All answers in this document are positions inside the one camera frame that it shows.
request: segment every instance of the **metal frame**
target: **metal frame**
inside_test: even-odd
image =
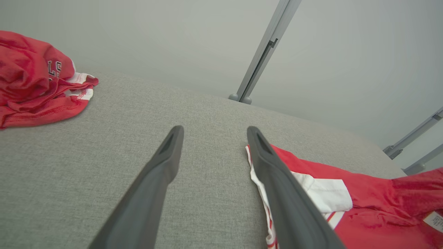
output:
[[[251,104],[252,100],[249,95],[274,53],[300,2],[301,0],[280,0],[237,93],[231,94],[229,99]]]
[[[395,143],[394,145],[390,145],[386,147],[383,152],[387,154],[391,159],[397,157],[403,149],[412,143],[415,139],[425,133],[429,128],[435,125],[438,121],[443,118],[443,107],[440,108],[436,113],[430,116],[427,120],[421,123],[417,128],[411,131],[408,135],[402,138],[400,141]]]

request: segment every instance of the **white trim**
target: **white trim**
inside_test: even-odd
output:
[[[67,79],[66,81],[69,83],[73,83],[73,84],[83,84],[86,82],[86,79],[88,77],[95,78],[94,76],[92,76],[90,74],[76,72],[76,73],[74,73],[74,75],[71,78]]]
[[[75,69],[74,61],[72,59],[71,59],[71,61],[72,61],[72,67],[74,68],[74,72],[76,72],[77,70]]]
[[[324,213],[323,218],[325,218],[325,220],[328,220],[329,216],[331,216],[332,213]]]
[[[248,146],[246,146],[246,152],[248,153],[248,162],[251,166],[251,180],[257,185],[258,193],[260,194],[261,200],[263,202],[264,212],[266,213],[266,222],[268,224],[268,236],[266,236],[266,243],[271,245],[275,241],[275,228],[271,228],[271,221],[274,222],[271,215],[271,208],[269,207],[268,196],[264,190],[264,184],[257,178],[255,174],[255,169],[252,164],[251,154],[249,153]]]
[[[94,90],[92,88],[80,89],[80,90],[67,90],[64,92],[67,97],[77,96],[78,100],[90,100],[94,95]]]
[[[332,216],[332,218],[329,220],[328,224],[331,226],[332,230],[335,229],[335,227],[338,225],[340,220],[342,219],[345,212],[339,211],[335,212],[335,214]]]

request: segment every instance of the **red shirt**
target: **red shirt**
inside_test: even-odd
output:
[[[0,128],[79,114],[98,84],[94,77],[79,75],[72,60],[49,43],[0,31]]]
[[[443,168],[380,179],[301,160],[288,151],[273,148],[291,171],[343,180],[353,208],[344,213],[334,231],[347,248],[443,248],[441,230],[423,221],[433,211],[443,214]],[[441,228],[443,223],[437,221],[436,225]]]

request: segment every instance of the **clothing label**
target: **clothing label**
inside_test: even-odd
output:
[[[437,212],[430,213],[423,221],[443,233],[443,217]]]

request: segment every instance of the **white wall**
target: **white wall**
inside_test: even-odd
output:
[[[381,148],[443,106],[442,0],[302,0],[252,105]]]
[[[0,29],[49,42],[77,64],[227,98],[237,92],[277,4],[1,0]]]

